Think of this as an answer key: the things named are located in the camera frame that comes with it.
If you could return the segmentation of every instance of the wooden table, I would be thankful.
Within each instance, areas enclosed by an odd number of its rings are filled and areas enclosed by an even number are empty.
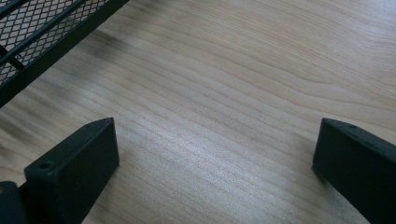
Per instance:
[[[0,109],[0,180],[107,117],[84,223],[365,223],[311,164],[323,117],[396,144],[396,4],[133,0]]]

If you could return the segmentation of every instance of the table surface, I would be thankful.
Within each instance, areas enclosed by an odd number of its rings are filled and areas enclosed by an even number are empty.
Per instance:
[[[134,0],[0,109],[0,180],[113,117],[84,223],[366,223],[311,169],[322,118],[396,144],[392,1]]]

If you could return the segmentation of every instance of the desk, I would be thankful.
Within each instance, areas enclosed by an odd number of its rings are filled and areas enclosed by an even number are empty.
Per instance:
[[[365,223],[311,170],[323,117],[396,144],[391,1],[134,0],[0,110],[0,179],[114,117],[84,223]]]

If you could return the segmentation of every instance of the metal mesh tray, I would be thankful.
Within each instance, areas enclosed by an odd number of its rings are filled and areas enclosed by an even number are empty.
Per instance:
[[[0,107],[128,2],[0,1]]]

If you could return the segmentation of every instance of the black plastic part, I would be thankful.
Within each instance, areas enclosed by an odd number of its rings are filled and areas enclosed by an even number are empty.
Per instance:
[[[17,185],[11,181],[0,182],[0,223],[28,223]]]
[[[396,223],[396,146],[354,125],[321,122],[313,169],[371,223]]]
[[[0,57],[0,68],[5,66],[6,63],[12,64],[18,71],[15,75],[5,80],[4,83],[0,82],[0,107],[10,101],[20,91],[25,89],[36,78],[49,69],[54,63],[62,58],[67,51],[73,48],[79,41],[85,38],[97,26],[104,22],[108,17],[114,14],[129,0],[108,0],[103,6],[94,11],[87,19],[79,23],[69,33],[63,36],[56,43],[45,49],[43,53],[39,54],[28,64],[22,64],[17,61],[15,56],[25,50],[30,44],[40,37],[45,35],[51,27],[58,24],[62,18],[67,17],[72,13],[73,9],[77,8],[86,0],[77,0],[71,7],[67,8],[63,13],[54,17],[48,24],[45,24],[39,30],[34,32],[31,36],[23,40],[19,45],[10,51],[3,52]],[[10,11],[16,7],[20,7],[25,0],[14,0],[7,4],[4,8],[0,9],[2,17],[5,17]]]
[[[81,223],[119,163],[113,119],[87,124],[64,139],[25,168],[24,195],[39,198],[49,214],[34,223]],[[35,211],[33,201],[26,210]]]

